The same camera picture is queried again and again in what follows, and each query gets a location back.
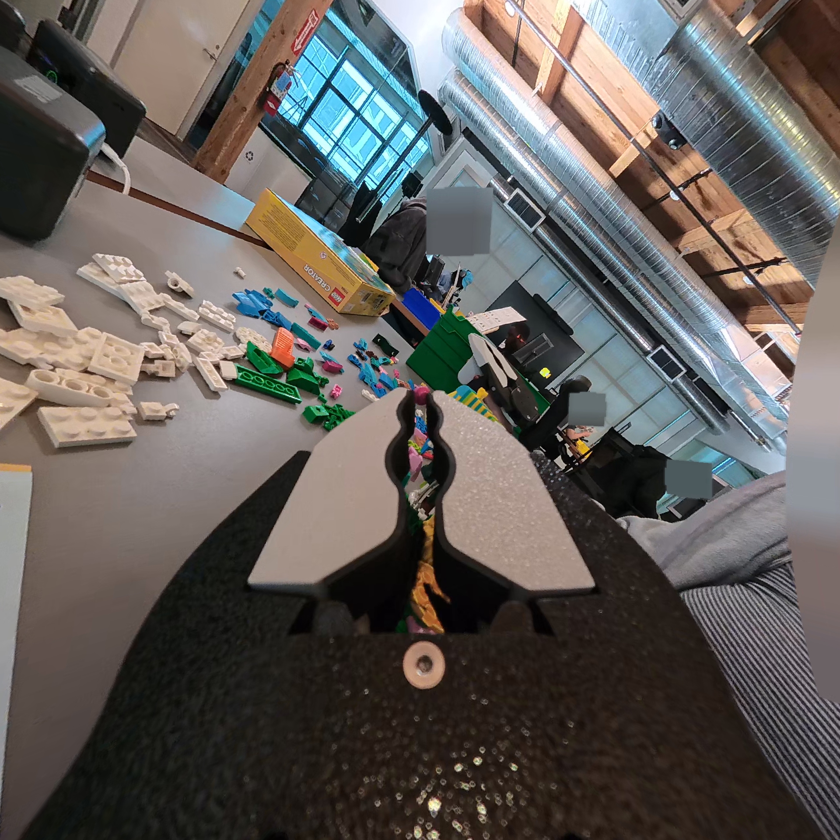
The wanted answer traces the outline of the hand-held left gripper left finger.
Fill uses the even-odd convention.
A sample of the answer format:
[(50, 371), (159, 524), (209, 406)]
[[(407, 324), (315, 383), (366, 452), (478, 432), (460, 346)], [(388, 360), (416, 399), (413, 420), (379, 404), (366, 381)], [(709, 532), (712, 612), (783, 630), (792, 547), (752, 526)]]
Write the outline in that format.
[(399, 614), (417, 552), (403, 482), (415, 398), (399, 388), (344, 420), (310, 453), (248, 577), (256, 591)]

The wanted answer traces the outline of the person's right forearm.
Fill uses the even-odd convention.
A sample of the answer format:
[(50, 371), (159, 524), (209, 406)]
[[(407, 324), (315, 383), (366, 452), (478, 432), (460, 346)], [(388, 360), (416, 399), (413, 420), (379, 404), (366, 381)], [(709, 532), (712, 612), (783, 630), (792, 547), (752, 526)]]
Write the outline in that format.
[(785, 471), (719, 494), (677, 522), (616, 520), (680, 592), (733, 585), (791, 561)]

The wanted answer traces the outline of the white dotted sheet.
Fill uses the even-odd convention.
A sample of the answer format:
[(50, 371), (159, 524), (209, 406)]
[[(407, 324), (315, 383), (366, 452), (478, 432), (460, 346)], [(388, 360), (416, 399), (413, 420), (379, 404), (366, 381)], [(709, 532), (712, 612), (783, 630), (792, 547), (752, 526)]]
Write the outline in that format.
[(466, 316), (469, 323), (482, 334), (498, 331), (509, 324), (526, 321), (525, 316), (513, 307), (492, 309), (483, 312), (472, 312)]

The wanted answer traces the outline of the group of green bricks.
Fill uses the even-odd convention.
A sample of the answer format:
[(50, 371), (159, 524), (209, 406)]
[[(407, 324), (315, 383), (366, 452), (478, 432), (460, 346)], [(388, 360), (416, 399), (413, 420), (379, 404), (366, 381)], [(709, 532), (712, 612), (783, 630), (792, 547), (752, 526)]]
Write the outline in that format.
[(327, 432), (354, 414), (339, 403), (329, 403), (322, 393), (329, 379), (314, 373), (312, 360), (293, 359), (290, 369), (283, 371), (279, 362), (253, 342), (247, 342), (245, 354), (250, 367), (235, 364), (237, 385), (294, 406), (301, 404), (301, 392), (314, 395), (316, 401), (307, 404), (302, 415), (309, 424), (320, 425)]

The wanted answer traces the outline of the white vent grille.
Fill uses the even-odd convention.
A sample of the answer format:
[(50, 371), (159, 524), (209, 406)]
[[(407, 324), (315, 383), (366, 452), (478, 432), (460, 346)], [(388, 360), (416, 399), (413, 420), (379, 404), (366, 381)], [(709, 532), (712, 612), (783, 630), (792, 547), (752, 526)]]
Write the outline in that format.
[(540, 228), (546, 218), (541, 208), (518, 187), (512, 190), (503, 206), (530, 234)]
[(687, 373), (687, 368), (664, 345), (655, 347), (645, 358), (665, 382), (675, 382)]

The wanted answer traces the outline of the scatter of pink bricks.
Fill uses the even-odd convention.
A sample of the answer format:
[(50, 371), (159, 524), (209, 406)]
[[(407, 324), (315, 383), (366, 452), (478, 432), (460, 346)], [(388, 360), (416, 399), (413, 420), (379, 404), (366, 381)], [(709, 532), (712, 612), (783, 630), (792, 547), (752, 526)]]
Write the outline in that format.
[(332, 357), (332, 344), (329, 339), (321, 341), (314, 332), (316, 333), (323, 333), (329, 329), (329, 325), (327, 322), (321, 320), (320, 318), (316, 318), (315, 316), (310, 316), (308, 327), (304, 328), (299, 323), (294, 322), (291, 324), (291, 332), (294, 337), (294, 344), (299, 350), (304, 350), (306, 352), (314, 352), (318, 351), (321, 354), (321, 361), (322, 362), (335, 362), (335, 359)]

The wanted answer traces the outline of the scatter of blue bricks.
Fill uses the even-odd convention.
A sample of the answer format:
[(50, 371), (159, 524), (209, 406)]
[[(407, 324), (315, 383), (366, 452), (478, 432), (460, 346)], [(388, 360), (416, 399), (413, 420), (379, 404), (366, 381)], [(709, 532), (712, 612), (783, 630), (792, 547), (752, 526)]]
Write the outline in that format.
[(359, 327), (357, 324), (341, 316), (328, 315), (325, 307), (320, 304), (313, 306), (305, 301), (299, 301), (296, 307), (288, 308), (287, 304), (293, 302), (293, 299), (279, 289), (273, 294), (270, 294), (269, 289), (246, 289), (234, 293), (233, 297), (239, 314), (272, 329), (271, 333), (263, 335), (249, 326), (236, 328), (235, 335), (244, 353), (246, 344), (250, 341), (269, 354), (279, 327), (291, 331), (291, 324), (297, 322), (307, 328), (310, 316), (328, 323), (327, 331), (313, 334), (321, 341), (330, 340), (335, 362), (322, 362), (320, 352), (299, 350), (295, 344), (294, 354), (296, 359), (312, 360), (314, 373), (329, 379), (329, 383), (322, 389), (322, 393), (329, 401), (337, 402), (343, 391), (351, 389), (352, 377), (357, 378), (361, 383), (364, 398), (372, 401), (411, 384), (411, 381), (406, 379), (400, 371), (398, 365), (400, 351), (397, 358), (392, 360), (373, 345), (372, 340), (377, 333), (385, 336), (376, 319), (373, 332), (362, 334), (356, 331)]

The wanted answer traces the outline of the metal ceiling pipe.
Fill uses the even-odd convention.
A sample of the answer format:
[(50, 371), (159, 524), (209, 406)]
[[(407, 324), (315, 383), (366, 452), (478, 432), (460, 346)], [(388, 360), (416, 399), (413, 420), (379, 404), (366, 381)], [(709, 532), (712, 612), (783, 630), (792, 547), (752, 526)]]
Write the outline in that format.
[(485, 2), (513, 37), (511, 63), (670, 246), (756, 329), (801, 329), (812, 292), (764, 226), (690, 143), (668, 140), (659, 106), (572, 2)]

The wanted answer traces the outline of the pile of white bricks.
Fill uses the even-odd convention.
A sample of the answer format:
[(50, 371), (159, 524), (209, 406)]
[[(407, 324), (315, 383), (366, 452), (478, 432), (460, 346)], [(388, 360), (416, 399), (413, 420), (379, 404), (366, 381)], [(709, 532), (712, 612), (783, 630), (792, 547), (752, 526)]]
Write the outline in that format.
[(231, 311), (209, 300), (184, 303), (194, 288), (174, 272), (164, 274), (169, 290), (157, 291), (131, 259), (97, 253), (77, 275), (126, 303), (156, 339), (79, 328), (57, 289), (27, 276), (4, 277), (2, 300), (17, 328), (2, 330), (2, 358), (27, 367), (28, 376), (23, 384), (2, 379), (2, 427), (41, 401), (37, 417), (55, 448), (127, 444), (137, 436), (135, 417), (162, 423), (180, 409), (173, 402), (134, 404), (142, 376), (172, 381), (195, 368), (219, 394), (235, 381), (238, 361), (270, 351), (270, 341), (238, 325)]

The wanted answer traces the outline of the large framed window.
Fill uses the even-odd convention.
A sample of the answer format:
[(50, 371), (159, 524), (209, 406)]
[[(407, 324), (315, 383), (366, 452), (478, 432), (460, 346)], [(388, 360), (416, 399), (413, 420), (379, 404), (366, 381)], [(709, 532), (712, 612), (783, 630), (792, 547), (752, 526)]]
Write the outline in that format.
[(407, 43), (373, 3), (333, 2), (260, 128), (311, 177), (328, 167), (375, 188), (412, 141), (397, 179), (431, 158), (418, 92)]

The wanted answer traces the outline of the red fire extinguisher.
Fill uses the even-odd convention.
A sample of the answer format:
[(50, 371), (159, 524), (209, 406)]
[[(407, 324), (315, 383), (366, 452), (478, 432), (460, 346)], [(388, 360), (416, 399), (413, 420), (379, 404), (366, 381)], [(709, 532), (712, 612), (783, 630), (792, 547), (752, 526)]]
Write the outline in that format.
[(270, 72), (264, 89), (263, 109), (265, 114), (275, 117), (281, 103), (295, 82), (295, 69), (289, 59), (277, 63)]

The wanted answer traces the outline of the wooden pillar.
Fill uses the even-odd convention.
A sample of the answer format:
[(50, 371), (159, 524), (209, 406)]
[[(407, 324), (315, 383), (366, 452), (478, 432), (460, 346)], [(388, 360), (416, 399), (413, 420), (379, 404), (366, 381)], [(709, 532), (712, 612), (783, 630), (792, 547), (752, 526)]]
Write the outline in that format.
[(323, 20), (331, 1), (285, 1), (228, 98), (192, 164), (193, 168), (224, 184), (237, 158), (263, 117), (264, 89), (273, 67), (286, 59), (298, 61), (291, 43), (314, 8)]

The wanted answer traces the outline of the beige door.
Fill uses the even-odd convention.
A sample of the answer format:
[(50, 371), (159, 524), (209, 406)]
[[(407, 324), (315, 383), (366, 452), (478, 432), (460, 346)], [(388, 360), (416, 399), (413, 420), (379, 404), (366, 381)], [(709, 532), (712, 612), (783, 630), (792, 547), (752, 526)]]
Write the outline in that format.
[(147, 117), (184, 139), (261, 6), (258, 1), (138, 2), (114, 54)]

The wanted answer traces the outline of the long silver air duct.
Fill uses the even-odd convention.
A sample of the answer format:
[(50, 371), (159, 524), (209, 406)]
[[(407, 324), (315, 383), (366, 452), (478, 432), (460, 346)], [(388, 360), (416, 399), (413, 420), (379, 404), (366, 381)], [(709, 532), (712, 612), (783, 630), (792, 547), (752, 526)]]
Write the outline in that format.
[[(600, 222), (649, 265), (654, 264), (654, 253), (659, 253), (673, 266), (684, 270), (689, 281), (697, 284), (701, 292), (710, 293), (711, 303), (720, 307), (724, 322), (716, 336), (732, 352), (734, 361), (730, 362), (730, 366), (741, 382), (735, 410), (739, 410), (763, 435), (774, 438), (782, 434), (787, 428), (788, 413), (776, 396), (790, 383), (748, 331), (636, 209), (562, 121), (547, 106), (532, 100), (527, 84), (462, 11), (456, 10), (448, 17), (442, 41), (446, 56), (455, 64), (453, 70), (458, 70), (479, 91), (563, 186), (581, 200)], [(607, 276), (636, 310), (670, 339), (686, 361), (671, 337), (634, 303), (613, 278)]]
[(447, 74), (439, 95), (541, 209), (657, 322), (682, 350), (686, 361), (735, 409), (741, 382), (730, 366), (734, 361), (732, 352), (716, 336), (724, 322), (720, 307), (711, 303), (711, 294), (701, 292), (697, 284), (690, 282), (687, 273), (673, 266), (666, 257), (654, 253), (654, 264), (649, 265), (622, 242), (564, 187), (458, 70)]

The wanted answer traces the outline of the wide silver air duct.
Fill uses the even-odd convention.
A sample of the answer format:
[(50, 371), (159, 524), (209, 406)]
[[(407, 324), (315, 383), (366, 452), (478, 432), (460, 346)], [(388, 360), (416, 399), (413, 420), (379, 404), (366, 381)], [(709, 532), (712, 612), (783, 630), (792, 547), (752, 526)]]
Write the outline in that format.
[(815, 288), (838, 219), (838, 158), (727, 16), (712, 2), (574, 6)]

